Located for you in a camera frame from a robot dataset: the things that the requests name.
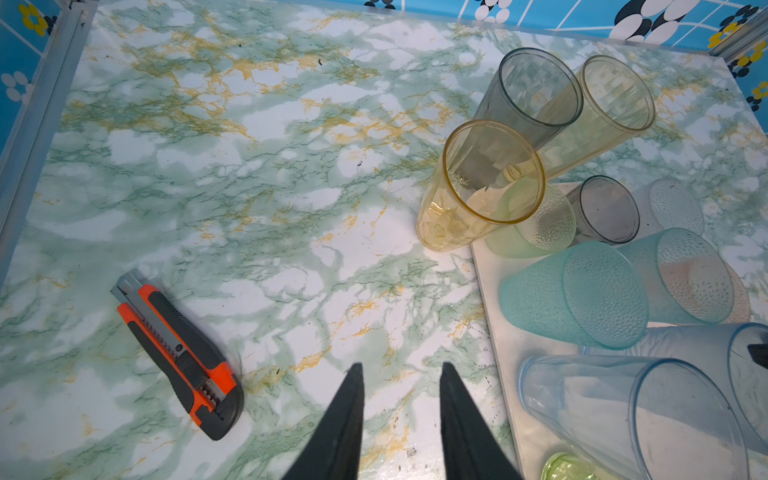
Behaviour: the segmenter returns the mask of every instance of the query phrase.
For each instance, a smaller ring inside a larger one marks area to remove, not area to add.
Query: table
[[[725,64],[284,2],[103,2],[0,292],[3,478],[279,478],[354,362],[360,478],[441,478],[452,362],[512,457],[469,249],[415,216],[502,55],[626,61],[657,122],[562,180],[672,176],[768,313],[768,140]],[[109,293],[137,267],[222,347],[246,392],[211,442]]]

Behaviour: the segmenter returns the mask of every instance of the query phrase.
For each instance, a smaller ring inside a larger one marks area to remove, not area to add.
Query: orange utility knife
[[[118,312],[170,380],[181,405],[213,440],[230,431],[243,411],[243,387],[221,351],[136,271],[112,288]]]

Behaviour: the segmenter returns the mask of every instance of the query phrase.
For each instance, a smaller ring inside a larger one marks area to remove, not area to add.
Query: textured plastic cup
[[[627,259],[600,242],[539,260],[508,278],[498,299],[512,325],[578,345],[626,349],[648,322],[642,279]]]
[[[445,142],[416,233],[430,250],[454,250],[529,218],[544,191],[544,171],[528,141],[498,122],[469,121]]]
[[[727,263],[725,266],[728,269],[728,273],[730,273],[730,282],[733,284],[733,311],[723,323],[747,323],[752,317],[750,295],[746,291],[744,282],[741,281],[739,274]]]
[[[584,110],[539,150],[548,179],[646,131],[656,117],[646,84],[617,59],[591,57],[576,77],[584,92]]]
[[[697,235],[704,233],[704,213],[696,197],[677,180],[660,178],[632,196],[640,211],[637,238],[647,237],[667,228],[685,228]]]
[[[600,480],[594,465],[570,453],[555,453],[544,464],[541,480]]]
[[[544,200],[527,220],[494,230],[485,238],[500,257],[533,258],[568,248],[576,234],[576,217],[560,189],[547,184]]]
[[[744,444],[768,455],[768,369],[752,360],[748,346],[768,343],[760,323],[670,326],[648,329],[643,339],[618,352],[588,347],[587,355],[679,359],[700,369],[717,385],[739,421]]]
[[[637,205],[629,190],[613,178],[589,177],[568,194],[568,200],[576,215],[574,244],[596,240],[621,245],[637,235]]]
[[[541,356],[521,366],[526,411],[627,480],[746,480],[743,438],[723,393],[675,359]]]
[[[651,322],[721,323],[730,316],[728,269],[694,232],[670,228],[616,248],[643,278]]]
[[[572,124],[583,107],[570,68],[546,51],[517,48],[502,59],[475,120],[503,123],[538,149]]]

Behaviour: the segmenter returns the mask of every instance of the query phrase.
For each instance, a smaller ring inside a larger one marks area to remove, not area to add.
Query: blue plastic cup
[[[627,480],[746,480],[733,411],[699,369],[676,359],[540,356],[522,365],[526,411]]]
[[[652,356],[689,362],[722,390],[739,421],[746,447],[768,455],[768,369],[755,362],[750,346],[768,344],[761,323],[671,326],[648,329],[627,350],[588,347],[588,355]]]
[[[514,326],[578,345],[626,349],[645,332],[648,304],[632,265],[601,242],[580,243],[508,278],[498,293]]]

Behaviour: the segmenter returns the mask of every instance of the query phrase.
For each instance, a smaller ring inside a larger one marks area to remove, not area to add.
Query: teal plastic cup
[[[733,283],[709,243],[670,228],[617,247],[637,269],[648,295],[649,321],[722,323],[733,310]]]
[[[580,243],[508,278],[499,303],[514,326],[568,343],[626,349],[645,332],[643,281],[621,253]]]

